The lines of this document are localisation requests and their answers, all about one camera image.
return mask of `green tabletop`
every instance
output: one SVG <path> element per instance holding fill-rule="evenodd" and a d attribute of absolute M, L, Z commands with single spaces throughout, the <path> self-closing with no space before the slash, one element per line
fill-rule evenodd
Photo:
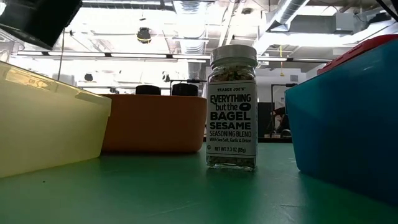
<path fill-rule="evenodd" d="M 0 179 L 0 223 L 398 223 L 398 209 L 299 173 L 291 144 L 258 170 L 190 155 L 108 155 Z"/>

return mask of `jar label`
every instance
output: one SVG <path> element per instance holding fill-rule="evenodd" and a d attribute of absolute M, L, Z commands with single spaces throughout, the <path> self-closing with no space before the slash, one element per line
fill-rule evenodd
<path fill-rule="evenodd" d="M 208 83 L 206 142 L 207 154 L 256 156 L 256 81 Z"/>

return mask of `black cable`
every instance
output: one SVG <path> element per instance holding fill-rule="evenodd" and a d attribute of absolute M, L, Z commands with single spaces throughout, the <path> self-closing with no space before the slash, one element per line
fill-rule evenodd
<path fill-rule="evenodd" d="M 398 16 L 397 16 L 397 14 L 395 14 L 387 5 L 386 5 L 386 3 L 384 3 L 382 0 L 376 0 L 377 1 L 377 3 L 379 3 L 379 5 L 384 9 L 384 10 L 386 10 L 386 12 L 388 13 L 388 14 L 390 14 L 390 16 L 391 17 L 393 17 L 397 22 L 398 22 Z"/>
<path fill-rule="evenodd" d="M 223 17 L 221 18 L 221 23 L 224 22 L 224 17 L 225 17 L 226 11 L 228 11 L 228 6 L 226 7 L 226 9 L 224 11 L 224 14 L 223 14 Z"/>
<path fill-rule="evenodd" d="M 272 137 L 272 134 L 275 131 L 275 117 L 274 117 L 274 84 L 271 84 L 271 124 L 272 124 L 272 131 L 269 133 L 269 137 Z"/>
<path fill-rule="evenodd" d="M 65 49 L 65 28 L 62 30 L 62 47 L 61 47 L 61 58 L 60 58 L 60 68 L 58 70 L 57 81 L 60 80 L 61 77 L 61 68 L 62 68 L 62 59 L 63 59 L 63 50 Z"/>
<path fill-rule="evenodd" d="M 339 10 L 336 8 L 336 6 L 332 5 L 331 3 L 324 2 L 324 1 L 321 1 L 321 0 L 316 0 L 316 1 L 321 2 L 321 3 L 323 3 L 323 4 L 326 4 L 327 6 L 333 7 L 334 9 L 336 9 L 336 12 L 339 12 Z"/>
<path fill-rule="evenodd" d="M 366 21 L 363 21 L 357 14 L 355 14 L 355 16 L 359 19 L 359 21 L 364 22 L 364 23 L 368 23 Z"/>
<path fill-rule="evenodd" d="M 272 137 L 272 134 L 275 133 L 275 130 L 272 130 L 272 120 L 269 121 L 268 126 L 266 128 L 266 133 L 270 133 L 270 137 Z"/>
<path fill-rule="evenodd" d="M 392 0 L 391 2 L 394 8 L 396 9 L 396 12 L 398 12 L 398 1 Z"/>

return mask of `yellow plastic bin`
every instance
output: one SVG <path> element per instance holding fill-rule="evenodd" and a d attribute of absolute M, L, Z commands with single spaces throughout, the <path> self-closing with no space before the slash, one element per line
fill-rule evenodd
<path fill-rule="evenodd" d="M 0 177 L 98 157 L 111 99 L 0 62 Z"/>

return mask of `glass jar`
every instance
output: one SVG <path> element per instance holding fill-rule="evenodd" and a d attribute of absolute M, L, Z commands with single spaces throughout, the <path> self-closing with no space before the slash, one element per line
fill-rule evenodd
<path fill-rule="evenodd" d="M 257 155 L 257 52 L 226 45 L 211 54 L 208 78 L 206 163 L 254 170 Z"/>

